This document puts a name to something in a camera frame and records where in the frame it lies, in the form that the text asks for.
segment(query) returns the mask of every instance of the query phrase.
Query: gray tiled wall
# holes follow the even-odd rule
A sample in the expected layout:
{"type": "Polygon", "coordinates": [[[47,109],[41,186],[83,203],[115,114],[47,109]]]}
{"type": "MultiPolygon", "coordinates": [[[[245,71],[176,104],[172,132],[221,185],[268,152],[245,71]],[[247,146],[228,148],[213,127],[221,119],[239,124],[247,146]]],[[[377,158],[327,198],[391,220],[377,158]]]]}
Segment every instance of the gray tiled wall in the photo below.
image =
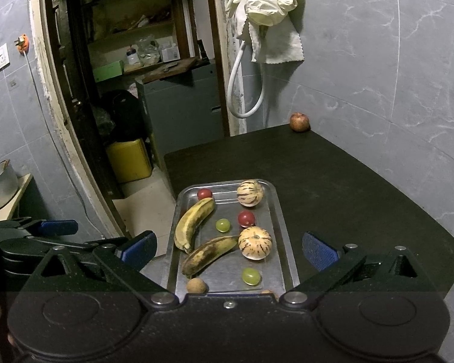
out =
{"type": "MultiPolygon", "coordinates": [[[[27,60],[15,48],[14,40],[23,33],[31,36],[28,0],[0,0],[0,45],[7,43],[10,57],[10,65],[0,71],[0,161],[9,158],[18,175],[32,173],[34,176],[20,202],[20,215],[75,219],[79,223],[79,232],[68,240],[100,239],[99,233],[85,216],[47,131],[27,60]]],[[[45,107],[49,129],[57,143],[37,73],[33,43],[28,59],[45,107]]],[[[102,228],[87,199],[86,205],[88,216],[97,228],[102,228]]]]}
{"type": "MultiPolygon", "coordinates": [[[[306,113],[454,236],[454,0],[299,0],[291,19],[305,61],[269,66],[267,125],[306,113]]],[[[249,65],[247,56],[244,75],[249,65]]],[[[260,91],[250,75],[247,103],[260,91]]],[[[454,361],[454,286],[446,301],[441,353],[454,361]]]]}

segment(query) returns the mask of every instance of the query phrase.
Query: dark tabletop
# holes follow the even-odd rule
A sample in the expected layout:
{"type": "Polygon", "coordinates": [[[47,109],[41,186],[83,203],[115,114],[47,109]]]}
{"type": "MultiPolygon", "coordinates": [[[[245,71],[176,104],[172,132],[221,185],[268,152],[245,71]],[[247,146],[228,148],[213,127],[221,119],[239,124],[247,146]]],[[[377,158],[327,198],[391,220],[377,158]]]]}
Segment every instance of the dark tabletop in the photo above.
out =
{"type": "Polygon", "coordinates": [[[278,126],[165,156],[175,195],[196,184],[249,178],[276,187],[299,279],[316,270],[301,240],[313,231],[336,247],[368,253],[409,247],[439,291],[454,283],[454,238],[417,204],[344,150],[314,132],[278,126]]]}

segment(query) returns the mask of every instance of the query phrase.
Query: door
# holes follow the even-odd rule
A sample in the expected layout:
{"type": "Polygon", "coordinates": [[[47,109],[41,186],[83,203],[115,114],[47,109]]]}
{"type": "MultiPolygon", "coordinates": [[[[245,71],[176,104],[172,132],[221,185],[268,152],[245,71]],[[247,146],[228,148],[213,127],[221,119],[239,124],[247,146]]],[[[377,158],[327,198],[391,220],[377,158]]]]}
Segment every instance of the door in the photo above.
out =
{"type": "Polygon", "coordinates": [[[91,100],[99,98],[79,12],[79,0],[45,0],[47,27],[59,84],[81,150],[108,206],[123,198],[92,114],[91,100]]]}

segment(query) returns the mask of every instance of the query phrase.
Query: yellow container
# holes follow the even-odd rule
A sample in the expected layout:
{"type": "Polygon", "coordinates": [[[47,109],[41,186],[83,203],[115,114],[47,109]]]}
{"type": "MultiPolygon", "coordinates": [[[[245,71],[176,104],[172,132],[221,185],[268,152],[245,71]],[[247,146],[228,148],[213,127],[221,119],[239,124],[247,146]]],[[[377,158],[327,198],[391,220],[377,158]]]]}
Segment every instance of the yellow container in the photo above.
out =
{"type": "Polygon", "coordinates": [[[142,139],[115,142],[106,148],[106,153],[119,183],[151,176],[151,164],[142,139]]]}

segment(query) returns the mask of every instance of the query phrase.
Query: striped melon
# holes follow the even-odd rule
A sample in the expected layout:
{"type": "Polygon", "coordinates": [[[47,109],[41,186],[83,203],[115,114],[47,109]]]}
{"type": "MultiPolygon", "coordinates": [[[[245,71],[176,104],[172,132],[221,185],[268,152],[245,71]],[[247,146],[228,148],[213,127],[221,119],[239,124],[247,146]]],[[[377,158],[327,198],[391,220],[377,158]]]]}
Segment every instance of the striped melon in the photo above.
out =
{"type": "Polygon", "coordinates": [[[239,236],[239,248],[246,258],[264,259],[271,252],[272,237],[265,229],[249,227],[239,236]]]}
{"type": "Polygon", "coordinates": [[[246,180],[237,188],[237,200],[248,208],[257,205],[264,196],[262,185],[257,180],[246,180]]]}

